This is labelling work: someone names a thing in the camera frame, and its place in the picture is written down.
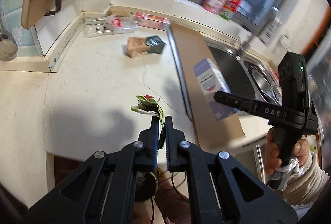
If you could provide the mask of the right hand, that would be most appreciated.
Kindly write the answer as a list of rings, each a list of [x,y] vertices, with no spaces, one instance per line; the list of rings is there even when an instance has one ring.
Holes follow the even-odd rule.
[[[278,157],[280,148],[273,140],[273,128],[268,131],[267,143],[265,147],[264,170],[266,174],[272,175],[275,169],[280,168],[282,161]],[[310,144],[306,136],[303,135],[301,139],[294,145],[292,154],[299,160],[299,165],[306,163],[310,155]]]

